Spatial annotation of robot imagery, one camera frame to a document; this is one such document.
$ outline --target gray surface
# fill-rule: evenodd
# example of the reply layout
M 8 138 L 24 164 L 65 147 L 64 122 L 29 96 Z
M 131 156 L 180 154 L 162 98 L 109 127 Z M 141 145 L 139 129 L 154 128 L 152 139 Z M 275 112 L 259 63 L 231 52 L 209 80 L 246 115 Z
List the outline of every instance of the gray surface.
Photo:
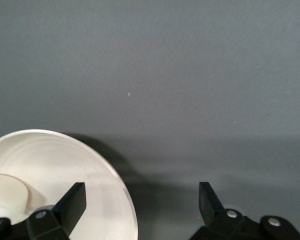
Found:
M 31 128 L 102 152 L 140 240 L 189 239 L 199 181 L 300 230 L 300 1 L 0 1 L 0 136 Z

